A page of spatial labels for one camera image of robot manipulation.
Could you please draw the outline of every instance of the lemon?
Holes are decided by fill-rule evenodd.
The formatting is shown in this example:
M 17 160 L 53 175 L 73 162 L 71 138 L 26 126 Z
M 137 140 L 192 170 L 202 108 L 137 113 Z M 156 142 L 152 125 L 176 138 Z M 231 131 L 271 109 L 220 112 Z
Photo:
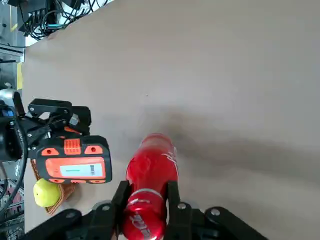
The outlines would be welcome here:
M 33 195 L 37 205 L 40 207 L 51 207 L 60 198 L 59 186 L 41 178 L 33 186 Z

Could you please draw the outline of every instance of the beige tabletop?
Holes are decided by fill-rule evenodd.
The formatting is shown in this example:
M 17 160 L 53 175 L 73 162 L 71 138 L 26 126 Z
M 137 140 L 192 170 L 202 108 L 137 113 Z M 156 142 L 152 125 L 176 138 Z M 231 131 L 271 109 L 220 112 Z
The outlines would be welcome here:
M 113 181 L 63 208 L 111 199 L 141 139 L 168 134 L 183 200 L 221 205 L 272 240 L 320 235 L 320 2 L 117 0 L 27 49 L 23 100 L 91 109 Z M 25 175 L 25 229 L 48 218 Z

